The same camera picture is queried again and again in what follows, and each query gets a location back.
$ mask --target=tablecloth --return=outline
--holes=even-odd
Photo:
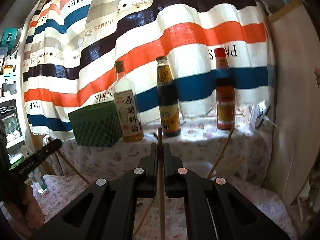
[[[88,180],[93,183],[105,175],[87,172]],[[274,223],[282,228],[291,238],[296,240],[297,235],[291,219],[281,199],[273,192],[251,183],[227,176],[230,182],[239,192],[249,199],[259,210],[268,216]],[[38,193],[37,187],[33,185],[34,196],[45,214],[45,222],[61,211],[73,199],[75,199],[88,185],[77,175],[61,177],[45,175],[49,191],[45,196]],[[150,199],[142,199],[137,203],[135,228],[137,222],[142,220],[142,215],[147,208]],[[159,232],[159,210],[157,199],[153,202],[135,240],[158,240]],[[166,240],[187,240],[186,218],[183,199],[166,199]]]
[[[229,173],[260,186],[267,172],[272,150],[272,132],[268,125],[252,130],[246,118],[238,114],[236,129],[216,171],[226,172],[226,167],[232,166],[242,157],[244,161],[233,166]],[[160,126],[160,122],[143,125],[144,138],[140,142],[126,143],[120,139],[113,147],[103,148],[79,146],[75,139],[71,139],[63,142],[61,151],[82,173],[93,171],[107,174],[108,179],[118,178],[137,167],[140,158],[149,154],[151,143],[157,142],[153,132],[157,132]],[[216,116],[188,118],[181,120],[181,135],[164,137],[164,143],[170,143],[172,154],[180,157],[184,164],[194,160],[210,164],[217,158],[228,134],[229,131],[217,129]],[[47,160],[57,175],[75,174],[60,156],[53,154]]]

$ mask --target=white label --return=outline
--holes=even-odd
[[[141,133],[138,112],[132,90],[113,94],[121,125],[122,135],[131,136]]]

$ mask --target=blue stripe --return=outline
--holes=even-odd
[[[33,41],[33,36],[41,33],[44,31],[45,28],[47,27],[52,27],[52,28],[55,28],[58,32],[60,33],[67,33],[67,30],[65,28],[64,25],[59,25],[55,20],[53,19],[48,19],[44,24],[42,24],[41,26],[38,26],[35,30],[35,34],[34,35],[31,35],[31,36],[28,36],[27,37],[27,40],[26,40],[26,44],[28,43],[32,43]]]
[[[48,118],[42,114],[30,115],[27,114],[29,123],[32,126],[46,126],[53,131],[71,131],[72,125],[70,122],[62,122],[57,118]]]
[[[188,102],[207,98],[216,89],[216,79],[230,76],[236,89],[254,89],[269,84],[268,67],[229,68],[175,79],[179,101]],[[153,87],[137,95],[137,108],[144,112],[158,106],[157,89]]]
[[[71,25],[76,23],[79,20],[82,20],[83,18],[86,18],[88,15],[90,4],[83,6],[72,13],[70,13],[65,19],[64,19],[64,25],[66,29],[68,29]]]

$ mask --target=curtain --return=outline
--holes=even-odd
[[[72,137],[68,113],[113,100],[116,60],[135,84],[142,122],[158,119],[156,57],[162,55],[181,114],[205,115],[216,103],[216,78],[226,74],[216,70],[219,47],[237,103],[270,102],[275,63],[267,29],[255,0],[43,0],[23,62],[31,130]]]

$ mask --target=red-capped bottle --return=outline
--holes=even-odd
[[[228,61],[224,48],[214,50],[216,67],[228,69]],[[236,94],[230,77],[221,77],[216,80],[216,98],[218,112],[218,129],[231,130],[236,120]]]

